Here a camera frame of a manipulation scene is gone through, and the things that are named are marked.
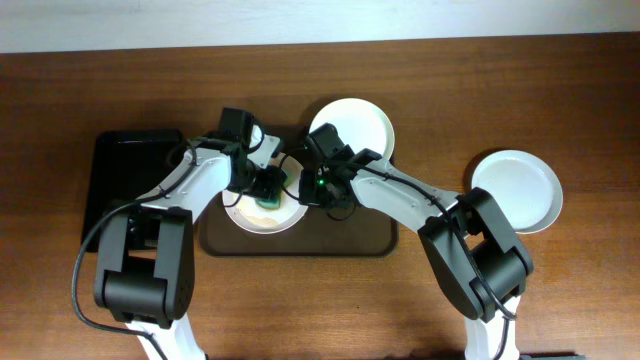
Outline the green yellow sponge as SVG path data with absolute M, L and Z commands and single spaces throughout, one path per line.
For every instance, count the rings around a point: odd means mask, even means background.
M 263 170 L 256 179 L 256 204 L 266 210 L 278 209 L 287 178 L 288 175 L 277 167 Z

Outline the white plate with sauce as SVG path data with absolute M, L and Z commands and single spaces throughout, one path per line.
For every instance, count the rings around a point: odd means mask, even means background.
M 299 196 L 299 180 L 303 166 L 293 157 L 288 157 L 282 167 L 287 175 L 285 180 L 286 190 L 293 196 Z M 305 215 L 308 206 L 299 204 L 287 195 L 280 192 L 280 200 L 275 205 L 265 205 L 255 198 L 243 195 L 240 201 L 233 207 L 225 207 L 232 205 L 238 199 L 239 194 L 224 190 L 222 192 L 223 210 L 226 211 L 229 218 L 241 229 L 250 233 L 259 235 L 270 235 L 282 232 L 294 226 Z

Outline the white plate top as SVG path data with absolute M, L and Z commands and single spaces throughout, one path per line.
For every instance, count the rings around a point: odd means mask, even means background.
M 390 160 L 395 147 L 393 125 L 377 105 L 359 98 L 343 98 L 324 106 L 311 122 L 309 132 L 332 124 L 341 139 L 357 153 L 373 150 Z

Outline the pale green plate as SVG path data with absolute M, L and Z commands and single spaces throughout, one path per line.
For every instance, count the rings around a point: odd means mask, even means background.
M 500 150 L 483 158 L 472 172 L 471 187 L 489 192 L 516 233 L 549 228 L 563 208 L 563 189 L 553 169 L 520 150 Z

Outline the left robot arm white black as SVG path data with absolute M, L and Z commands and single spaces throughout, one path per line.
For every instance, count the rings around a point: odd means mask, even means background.
M 187 143 L 183 160 L 155 188 L 107 213 L 93 296 L 136 336 L 151 359 L 203 359 L 187 309 L 195 287 L 194 224 L 223 191 L 272 200 L 281 149 L 250 112 L 224 108 L 217 130 Z

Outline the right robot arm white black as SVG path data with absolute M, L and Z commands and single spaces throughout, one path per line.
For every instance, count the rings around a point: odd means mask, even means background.
M 516 309 L 534 265 L 486 190 L 458 194 L 425 184 L 375 151 L 354 152 L 331 124 L 310 132 L 304 148 L 314 167 L 301 174 L 300 203 L 373 209 L 414 231 L 441 291 L 464 317 L 465 358 L 520 358 Z

